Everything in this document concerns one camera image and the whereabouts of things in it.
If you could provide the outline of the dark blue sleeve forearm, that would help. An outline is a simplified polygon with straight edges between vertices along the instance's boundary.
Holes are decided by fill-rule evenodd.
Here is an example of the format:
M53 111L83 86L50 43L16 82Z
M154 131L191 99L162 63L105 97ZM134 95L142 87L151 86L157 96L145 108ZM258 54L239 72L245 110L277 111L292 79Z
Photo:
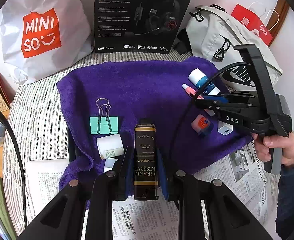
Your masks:
M294 239L294 146L285 148L284 155L287 162L278 183L276 232L281 239Z

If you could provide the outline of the person's right hand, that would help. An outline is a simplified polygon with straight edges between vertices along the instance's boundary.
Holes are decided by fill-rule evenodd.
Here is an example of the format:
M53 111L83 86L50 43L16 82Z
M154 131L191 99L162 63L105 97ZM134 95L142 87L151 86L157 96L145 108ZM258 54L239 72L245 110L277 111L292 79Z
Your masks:
M289 137L280 135L265 136L261 138L258 134L251 134L254 140L258 159L264 162L271 160L270 150L274 148L282 149L281 164L286 167L294 167L294 132L289 133Z

